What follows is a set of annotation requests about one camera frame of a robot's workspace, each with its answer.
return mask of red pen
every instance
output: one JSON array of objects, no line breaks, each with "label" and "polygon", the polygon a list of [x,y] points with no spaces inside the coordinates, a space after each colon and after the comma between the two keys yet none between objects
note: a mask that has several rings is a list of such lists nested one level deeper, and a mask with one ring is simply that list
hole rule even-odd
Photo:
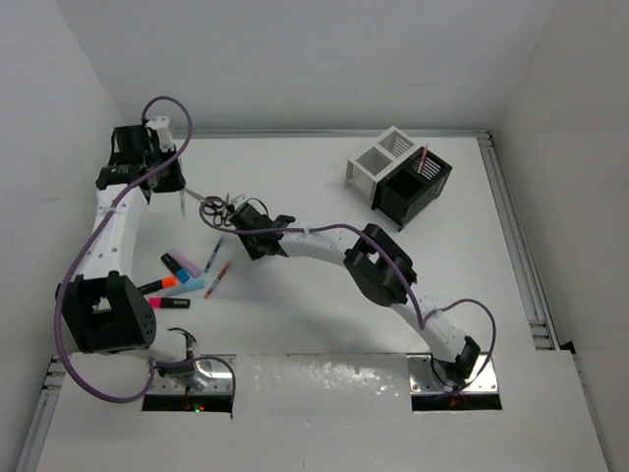
[{"label": "red pen", "polygon": [[223,278],[223,275],[225,275],[225,273],[227,272],[227,270],[229,270],[229,266],[232,263],[227,263],[225,265],[224,268],[221,269],[221,271],[218,273],[218,276],[216,277],[216,279],[212,282],[212,284],[209,286],[209,288],[207,289],[207,291],[205,292],[205,295],[203,295],[204,299],[208,299],[209,296],[212,294],[212,292],[214,291],[214,289],[216,288],[216,286],[218,285],[218,282],[220,282],[220,279]]}]

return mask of scissors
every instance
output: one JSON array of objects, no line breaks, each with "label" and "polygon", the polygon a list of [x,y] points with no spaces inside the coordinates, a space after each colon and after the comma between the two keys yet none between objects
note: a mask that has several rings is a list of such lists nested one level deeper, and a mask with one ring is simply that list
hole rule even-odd
[{"label": "scissors", "polygon": [[222,200],[217,197],[204,197],[197,192],[193,192],[190,189],[184,189],[184,191],[190,195],[193,199],[202,204],[201,211],[206,216],[211,216],[214,226],[231,226],[229,222],[229,216],[231,211],[229,210],[229,194]]}]

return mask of wall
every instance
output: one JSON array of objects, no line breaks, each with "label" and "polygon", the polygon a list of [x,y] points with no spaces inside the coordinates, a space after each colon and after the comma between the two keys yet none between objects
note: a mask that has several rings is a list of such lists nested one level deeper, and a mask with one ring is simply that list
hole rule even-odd
[{"label": "wall", "polygon": [[54,290],[122,119],[51,0],[2,3],[0,68],[0,470],[12,470],[54,352]]},{"label": "wall", "polygon": [[629,4],[557,3],[498,132],[553,317],[629,469]]},{"label": "wall", "polygon": [[202,128],[486,127],[554,0],[57,0],[125,118]]}]

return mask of table surface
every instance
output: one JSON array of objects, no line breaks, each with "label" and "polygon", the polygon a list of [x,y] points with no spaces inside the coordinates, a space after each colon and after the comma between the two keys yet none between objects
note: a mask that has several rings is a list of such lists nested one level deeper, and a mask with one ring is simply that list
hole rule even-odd
[{"label": "table surface", "polygon": [[[502,411],[412,413],[396,353],[427,347],[398,315],[365,300],[342,268],[251,262],[228,237],[207,282],[227,262],[232,268],[212,297],[196,292],[190,310],[156,315],[190,330],[200,352],[239,355],[234,419],[142,413],[139,403],[99,402],[66,379],[38,470],[606,470],[572,359],[534,348],[477,141],[427,139],[454,170],[441,197],[400,233],[344,187],[345,159],[370,141],[193,140],[183,169],[192,190],[259,197],[272,217],[379,224],[438,306],[463,297],[486,303],[497,321]],[[188,199],[182,217],[178,198],[153,196],[134,255],[137,285],[168,275],[159,256],[171,247],[204,265],[219,235],[197,210]],[[482,312],[462,306],[448,317],[488,346]],[[278,355],[288,353],[306,355]],[[135,359],[73,360],[111,393],[130,393],[144,378]]]}]

